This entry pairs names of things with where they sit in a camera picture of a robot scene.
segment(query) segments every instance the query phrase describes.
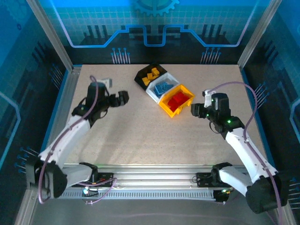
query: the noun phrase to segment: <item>glass panel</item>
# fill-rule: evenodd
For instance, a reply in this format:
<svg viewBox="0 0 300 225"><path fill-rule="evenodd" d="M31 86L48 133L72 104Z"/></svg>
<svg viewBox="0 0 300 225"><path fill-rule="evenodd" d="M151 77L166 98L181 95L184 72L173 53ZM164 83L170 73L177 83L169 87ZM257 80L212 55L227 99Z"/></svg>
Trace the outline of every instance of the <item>glass panel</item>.
<svg viewBox="0 0 300 225"><path fill-rule="evenodd" d="M300 3L282 1L244 70L253 88L263 84L258 110L275 165L296 170L300 165ZM291 208L300 221L300 182L294 176Z"/></svg>
<svg viewBox="0 0 300 225"><path fill-rule="evenodd" d="M26 1L0 6L0 221L11 225L27 156L40 152L66 69Z"/></svg>
<svg viewBox="0 0 300 225"><path fill-rule="evenodd" d="M269 0L41 0L74 64L236 64Z"/></svg>

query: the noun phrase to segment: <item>gear logo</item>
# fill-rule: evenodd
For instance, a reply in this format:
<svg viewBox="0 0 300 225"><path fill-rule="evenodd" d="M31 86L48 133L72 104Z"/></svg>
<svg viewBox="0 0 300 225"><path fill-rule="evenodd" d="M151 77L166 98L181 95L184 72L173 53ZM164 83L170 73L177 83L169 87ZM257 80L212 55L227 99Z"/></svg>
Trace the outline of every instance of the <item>gear logo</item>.
<svg viewBox="0 0 300 225"><path fill-rule="evenodd" d="M25 0L2 0L0 5L6 6L7 11L20 23L27 15L27 3Z"/></svg>
<svg viewBox="0 0 300 225"><path fill-rule="evenodd" d="M179 0L135 0L135 8L147 16L162 16L175 9L175 4L179 4Z"/></svg>

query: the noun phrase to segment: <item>red block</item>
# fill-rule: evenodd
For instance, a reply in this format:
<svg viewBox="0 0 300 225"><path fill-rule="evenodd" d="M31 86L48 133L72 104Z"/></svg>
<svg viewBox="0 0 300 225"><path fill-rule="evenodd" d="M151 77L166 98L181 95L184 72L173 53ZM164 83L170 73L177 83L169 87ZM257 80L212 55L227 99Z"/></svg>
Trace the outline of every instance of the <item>red block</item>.
<svg viewBox="0 0 300 225"><path fill-rule="evenodd" d="M184 97L184 94L182 92L178 92L176 95L174 95L172 98L179 103L182 101L182 98Z"/></svg>
<svg viewBox="0 0 300 225"><path fill-rule="evenodd" d="M170 110L172 111L172 112L175 112L175 110L178 108L178 106L172 106L171 108L170 108Z"/></svg>
<svg viewBox="0 0 300 225"><path fill-rule="evenodd" d="M189 97L184 95L183 98L181 99L181 101L179 102L179 105L182 105L183 103L185 103L188 100L189 100Z"/></svg>
<svg viewBox="0 0 300 225"><path fill-rule="evenodd" d="M171 98L168 102L168 106L172 107L172 106L177 106L177 105L178 105L178 103L173 98Z"/></svg>

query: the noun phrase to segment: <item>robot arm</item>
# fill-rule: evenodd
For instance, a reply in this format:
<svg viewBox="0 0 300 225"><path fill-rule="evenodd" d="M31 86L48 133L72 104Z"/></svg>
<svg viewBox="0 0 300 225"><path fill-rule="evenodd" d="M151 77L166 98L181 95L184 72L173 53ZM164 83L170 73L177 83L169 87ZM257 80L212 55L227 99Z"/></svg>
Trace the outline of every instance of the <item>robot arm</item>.
<svg viewBox="0 0 300 225"><path fill-rule="evenodd" d="M246 141L253 147L257 155L263 160L263 166L249 144L244 138L244 124L238 117L231 115L228 96L224 93L209 93L206 90L202 94L205 97L204 104L192 104L191 113L198 118L208 119L215 130L232 146L240 157L248 171L248 175L238 172L230 163L221 163L213 166L211 175L214 183L227 183L242 193L252 211L261 213L275 209L277 202L274 188L266 171L270 171L279 189L282 206L287 204L289 177L278 172L256 148L248 133Z"/></svg>
<svg viewBox="0 0 300 225"><path fill-rule="evenodd" d="M48 159L42 189L50 193L51 198L58 198L66 188L83 181L92 183L98 181L98 168L89 163L80 163L74 167L63 168L64 163L78 141L90 130L94 123L107 114L109 107L119 107L125 105L129 96L127 91L119 91L119 96L110 95L104 83L98 82L98 97L95 107L91 113L76 126L70 129L71 125L77 122L92 107L96 95L96 85L91 83L88 88L87 97L73 110L69 122L58 135L58 137L43 151L38 157L30 157L26 163L27 185L31 188L38 187L38 179L41 167L46 161L50 151L52 155ZM61 140L52 150L54 143L58 138Z"/></svg>

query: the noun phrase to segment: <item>table surface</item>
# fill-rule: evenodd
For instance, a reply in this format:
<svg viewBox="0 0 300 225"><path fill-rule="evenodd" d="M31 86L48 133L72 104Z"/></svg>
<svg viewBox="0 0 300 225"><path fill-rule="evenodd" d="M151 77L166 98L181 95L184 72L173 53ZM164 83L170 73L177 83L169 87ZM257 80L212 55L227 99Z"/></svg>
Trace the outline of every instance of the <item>table surface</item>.
<svg viewBox="0 0 300 225"><path fill-rule="evenodd" d="M146 65L83 65L72 101L71 111L87 95L90 75L112 78L110 93L127 90L129 102L110 108L70 154L67 163L93 164L186 164L214 165L242 162L233 148L209 128L208 120L193 117L190 107L170 118L136 83L136 73ZM202 91L229 81L243 81L237 65L162 65L195 94L193 103L203 103ZM220 88L229 97L232 115L244 124L252 114L242 85ZM253 120L248 128L252 141L265 156Z"/></svg>

